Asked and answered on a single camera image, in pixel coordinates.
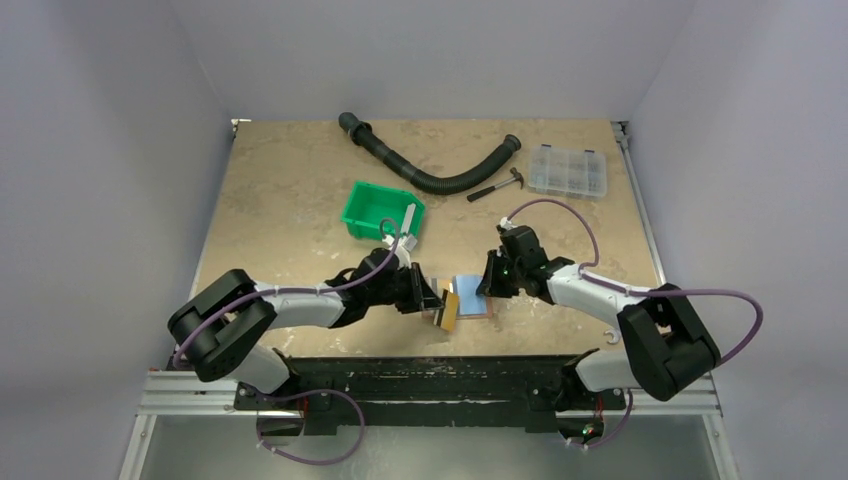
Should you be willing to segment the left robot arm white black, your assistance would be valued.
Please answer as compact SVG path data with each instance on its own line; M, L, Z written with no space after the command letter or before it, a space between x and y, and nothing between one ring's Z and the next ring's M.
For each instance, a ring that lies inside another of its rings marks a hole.
M279 287L232 269L179 308L167 328L184 360L203 382L246 384L272 408L297 399L297 375L284 355L260 344L270 330L300 326L338 329L362 320L372 307L401 314L440 310L443 296L427 284L419 264L377 248L358 266L314 287Z

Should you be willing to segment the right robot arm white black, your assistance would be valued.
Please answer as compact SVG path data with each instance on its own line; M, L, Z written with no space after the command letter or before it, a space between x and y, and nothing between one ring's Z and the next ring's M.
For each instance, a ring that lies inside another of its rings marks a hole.
M548 257L528 226L500 229L499 237L499 247L487 253L479 294L525 293L587 314L620 335L622 349L590 350L566 364L561 392L569 404L584 407L615 388L637 388L667 401L719 365L716 342L678 287L636 290L591 279L573 260Z

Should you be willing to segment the green plastic bin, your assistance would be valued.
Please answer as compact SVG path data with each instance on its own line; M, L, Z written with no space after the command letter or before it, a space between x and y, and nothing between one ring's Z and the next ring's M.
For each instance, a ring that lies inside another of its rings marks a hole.
M340 220L356 239L381 240L380 222L391 218L401 228L404 212L410 203L415 203L417 209L409 233L418 236L427 209L420 199L405 190L356 181Z

